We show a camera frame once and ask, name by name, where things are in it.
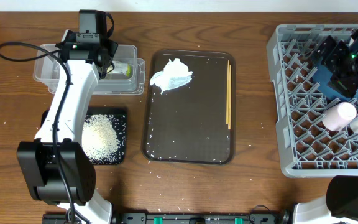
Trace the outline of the pink white cup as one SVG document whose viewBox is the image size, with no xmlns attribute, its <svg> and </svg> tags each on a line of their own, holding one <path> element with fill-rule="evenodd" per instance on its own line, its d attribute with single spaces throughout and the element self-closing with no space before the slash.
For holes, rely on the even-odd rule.
<svg viewBox="0 0 358 224">
<path fill-rule="evenodd" d="M 340 131 L 357 115 L 356 107 L 348 102 L 339 103 L 324 111 L 323 125 L 330 131 Z"/>
</svg>

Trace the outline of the brown serving tray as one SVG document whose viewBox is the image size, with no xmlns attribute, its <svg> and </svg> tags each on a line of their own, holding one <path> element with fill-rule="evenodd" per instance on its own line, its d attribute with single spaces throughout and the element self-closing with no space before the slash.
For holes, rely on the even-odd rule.
<svg viewBox="0 0 358 224">
<path fill-rule="evenodd" d="M 179 58 L 193 72 L 187 85 L 160 94 L 149 85 L 141 150 L 151 161 L 227 164 L 235 151 L 236 61 L 225 52 L 160 50 L 150 73 Z M 227 61 L 231 65 L 231 130 L 226 124 Z"/>
</svg>

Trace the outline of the white paper napkin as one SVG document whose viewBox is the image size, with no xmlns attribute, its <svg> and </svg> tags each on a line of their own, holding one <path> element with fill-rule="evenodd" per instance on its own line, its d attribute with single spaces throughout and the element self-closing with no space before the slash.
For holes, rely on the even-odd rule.
<svg viewBox="0 0 358 224">
<path fill-rule="evenodd" d="M 179 58 L 169 60 L 163 70 L 156 72 L 150 84 L 160 88 L 162 95 L 166 91 L 187 85 L 192 80 L 193 72 Z"/>
</svg>

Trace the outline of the wooden chopstick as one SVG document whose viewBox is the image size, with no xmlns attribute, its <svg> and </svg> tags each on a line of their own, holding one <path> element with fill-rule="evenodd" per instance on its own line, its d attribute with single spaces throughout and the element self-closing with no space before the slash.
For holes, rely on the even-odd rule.
<svg viewBox="0 0 358 224">
<path fill-rule="evenodd" d="M 229 64 L 229 103 L 228 103 L 228 109 L 229 109 L 229 112 L 228 112 L 228 129 L 231 130 L 231 81 L 232 81 L 232 78 L 231 78 L 231 65 Z"/>
<path fill-rule="evenodd" d="M 227 73 L 226 73 L 226 124 L 229 125 L 229 74 L 230 72 L 230 60 L 227 61 Z"/>
</svg>

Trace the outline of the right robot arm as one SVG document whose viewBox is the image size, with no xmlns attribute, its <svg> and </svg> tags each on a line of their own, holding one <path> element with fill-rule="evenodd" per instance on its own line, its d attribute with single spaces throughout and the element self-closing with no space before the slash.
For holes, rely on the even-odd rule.
<svg viewBox="0 0 358 224">
<path fill-rule="evenodd" d="M 328 87 L 352 98 L 358 90 L 358 29 L 345 44 L 327 37 L 313 52 L 318 65 L 331 72 Z M 358 223 L 358 176 L 337 175 L 326 195 L 294 207 L 293 223 Z"/>
</svg>

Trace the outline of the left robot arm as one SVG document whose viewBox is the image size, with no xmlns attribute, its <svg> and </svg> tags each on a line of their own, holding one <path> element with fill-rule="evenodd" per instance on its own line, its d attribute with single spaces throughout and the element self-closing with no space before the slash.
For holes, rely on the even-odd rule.
<svg viewBox="0 0 358 224">
<path fill-rule="evenodd" d="M 107 27 L 112 16 L 81 10 L 79 30 L 67 30 L 53 53 L 59 81 L 47 117 L 33 141 L 22 141 L 17 158 L 33 200 L 66 210 L 68 223 L 112 223 L 113 206 L 96 190 L 96 171 L 81 137 L 91 96 L 112 64 L 117 43 Z"/>
</svg>

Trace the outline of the white green wrapper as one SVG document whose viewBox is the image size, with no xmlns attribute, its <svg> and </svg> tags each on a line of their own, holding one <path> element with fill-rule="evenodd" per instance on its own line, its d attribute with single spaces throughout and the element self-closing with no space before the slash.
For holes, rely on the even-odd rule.
<svg viewBox="0 0 358 224">
<path fill-rule="evenodd" d="M 125 80 L 132 76 L 132 65 L 120 61 L 112 61 L 108 68 L 105 79 L 108 80 Z"/>
</svg>

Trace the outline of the dark blue plate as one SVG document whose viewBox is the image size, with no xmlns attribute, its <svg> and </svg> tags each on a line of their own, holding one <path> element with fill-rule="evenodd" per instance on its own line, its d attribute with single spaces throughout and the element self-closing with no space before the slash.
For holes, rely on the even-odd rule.
<svg viewBox="0 0 358 224">
<path fill-rule="evenodd" d="M 326 49 L 312 76 L 318 90 L 329 100 L 358 99 L 358 52 L 351 52 L 342 41 Z"/>
</svg>

